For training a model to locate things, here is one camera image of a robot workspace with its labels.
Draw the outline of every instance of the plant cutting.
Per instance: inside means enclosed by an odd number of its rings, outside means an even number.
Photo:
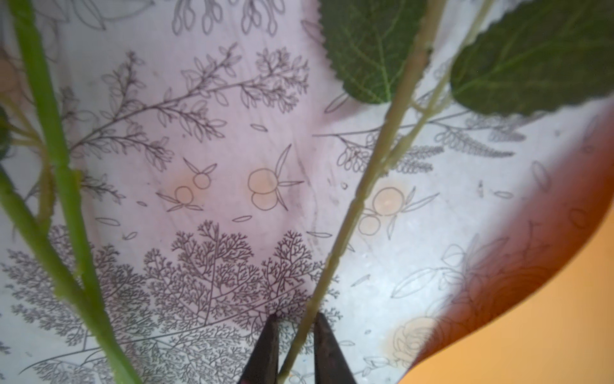
[[[410,150],[430,118],[453,101],[480,114],[531,116],[606,96],[614,88],[614,74],[607,70],[614,65],[611,49],[614,1],[592,0],[581,4],[574,0],[529,1],[478,35],[492,3],[493,0],[481,2],[458,52],[429,99],[420,104],[414,100],[414,94],[430,63],[446,0],[322,1],[325,48],[345,91],[363,103],[391,105],[356,196],[307,303],[281,368],[280,382],[287,378],[307,338],[340,257],[365,208],[365,200],[377,180]],[[0,202],[51,277],[57,298],[81,317],[105,352],[115,381],[139,383],[141,379],[118,344],[105,311],[80,209],[79,184],[87,175],[70,167],[69,148],[41,37],[34,27],[33,8],[29,0],[10,0],[9,6],[42,137],[19,107],[3,96],[0,103],[6,113],[3,110],[0,116],[0,156],[6,155],[9,146],[33,147],[40,155],[42,166],[36,214],[30,212],[14,191],[3,168],[0,168]],[[164,109],[165,103],[166,100],[149,107],[158,110],[162,124],[171,120],[170,109]],[[400,135],[399,127],[409,108],[419,113],[419,119],[407,135]],[[113,112],[112,120],[135,113],[120,108]],[[205,134],[216,132],[215,127],[203,129]],[[212,169],[190,169],[203,176],[202,186],[208,187],[206,174]],[[76,265],[74,272],[65,266],[47,239],[56,196],[68,227]],[[192,202],[189,195],[180,197],[176,193],[174,199],[179,207]]]

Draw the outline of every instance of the line drawing of round fruit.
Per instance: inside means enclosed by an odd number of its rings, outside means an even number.
[[[358,231],[365,236],[373,236],[378,233],[381,226],[381,220],[379,220],[377,216],[369,214],[360,219],[360,222],[358,223]]]
[[[211,186],[211,177],[209,176],[209,173],[213,172],[217,168],[217,163],[211,164],[202,171],[199,170],[194,164],[190,163],[185,157],[184,163],[188,166],[190,171],[194,172],[192,182],[196,188],[205,190]]]
[[[373,197],[372,208],[365,208],[362,211],[363,217],[358,223],[358,231],[365,236],[374,236],[381,228],[380,218],[390,217],[390,222],[386,227],[386,234],[388,235],[388,240],[390,240],[399,214],[409,213],[422,208],[439,196],[439,193],[414,202],[415,195],[416,187],[413,187],[407,197],[405,197],[400,189],[395,187],[380,189]]]
[[[373,197],[373,210],[381,216],[393,216],[401,212],[405,204],[403,192],[395,187],[380,189]]]
[[[275,170],[269,168],[258,168],[252,171],[247,177],[247,188],[252,192],[252,204],[261,211],[270,211],[280,204],[287,211],[288,206],[284,202],[280,187],[292,187],[301,184],[303,181],[279,181],[281,169],[286,162],[292,144],[288,145],[281,153]]]
[[[160,197],[162,200],[166,200],[169,203],[175,204],[171,208],[167,209],[166,212],[176,211],[184,207],[192,211],[203,210],[198,205],[192,204],[194,202],[194,192],[192,192],[192,190],[188,186],[177,187],[175,189],[174,197],[170,197],[160,192],[156,192],[155,194],[158,195],[158,197]]]

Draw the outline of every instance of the tweezer tip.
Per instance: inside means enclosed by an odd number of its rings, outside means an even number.
[[[266,319],[262,333],[239,379],[239,384],[275,384],[279,364],[277,315]]]

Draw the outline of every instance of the line drawing of rose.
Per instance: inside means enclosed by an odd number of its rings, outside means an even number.
[[[418,356],[428,356],[449,344],[450,330],[446,323],[435,318],[419,317],[409,320],[394,332],[393,355],[405,368]]]
[[[476,318],[472,329],[491,322],[508,309],[538,290],[553,274],[544,267],[526,267],[500,273],[484,281],[479,293],[472,297]]]

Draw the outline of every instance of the thick stem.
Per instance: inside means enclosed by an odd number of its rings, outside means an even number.
[[[432,51],[433,41],[437,34],[441,15],[445,7],[446,0],[430,0],[427,3],[426,13],[422,21],[420,30],[418,31],[411,53],[405,63],[403,70],[403,78],[397,87],[397,91],[392,100],[392,104],[386,113],[384,125],[379,133],[378,140],[373,150],[373,155],[369,160],[367,169],[360,179],[360,183],[356,190],[356,196],[349,206],[341,229],[333,249],[326,260],[326,265],[322,271],[322,275],[317,282],[312,298],[306,306],[305,315],[298,325],[297,334],[292,341],[286,360],[284,361],[278,375],[278,384],[283,384],[294,362],[307,339],[311,325],[316,318],[320,308],[320,303],[328,291],[328,286],[332,281],[341,255],[348,247],[348,242],[363,209],[365,208],[365,200],[373,191],[375,182],[383,174],[384,161],[392,147],[394,138],[401,125],[405,111],[411,101],[416,84],[422,77],[424,68],[429,63],[430,53]]]
[[[86,295],[99,314],[105,316],[103,297],[81,215],[81,196],[69,167],[69,151],[64,139],[41,36],[34,24],[31,0],[9,0],[8,3],[13,16],[21,58],[28,75],[36,112],[47,144],[49,160],[53,167],[55,185],[68,227],[72,250],[77,259],[77,269],[82,272]]]
[[[454,60],[456,59],[458,54],[460,54],[461,50],[464,47],[471,44],[473,40],[475,40],[475,37],[478,35],[478,32],[480,31],[480,27],[482,23],[484,23],[484,19],[486,18],[488,12],[490,11],[493,2],[494,0],[484,0],[484,2],[482,3],[480,10],[478,11],[477,15],[473,19],[473,22],[471,24],[471,27],[469,28],[469,31],[467,32],[467,34],[465,35],[465,38],[460,44],[458,51],[452,57],[452,60],[450,60],[450,65],[448,66],[446,73],[443,75],[441,80],[439,80],[439,83],[433,90],[433,93],[429,100],[429,104],[422,112],[422,116],[420,117],[420,120],[418,120],[418,123],[411,130],[411,132],[409,132],[406,136],[404,136],[401,140],[398,141],[397,145],[390,152],[390,155],[386,159],[386,164],[384,167],[385,172],[388,172],[390,169],[392,169],[392,167],[394,167],[397,164],[397,162],[405,155],[405,153],[407,153],[407,151],[413,144],[414,140],[418,136],[418,133],[420,133],[420,131],[422,130],[424,125],[428,122],[428,120],[434,115],[438,114],[440,110],[443,109],[446,106],[446,104],[451,101],[450,97],[446,97],[440,104],[438,103],[439,96],[441,95],[444,88],[446,87],[446,84],[448,84],[448,81],[450,78],[450,72],[452,71],[452,65],[454,64]]]
[[[141,383],[138,374],[119,347],[108,319],[106,316],[100,316],[92,308],[88,297],[72,277],[68,268],[62,263],[46,235],[40,230],[26,203],[15,192],[9,176],[1,165],[0,205],[15,224],[23,240],[32,249],[36,260],[49,274],[55,287],[55,294],[58,298],[71,304],[74,311],[96,337],[98,344],[109,359],[109,365],[115,372],[117,383]]]

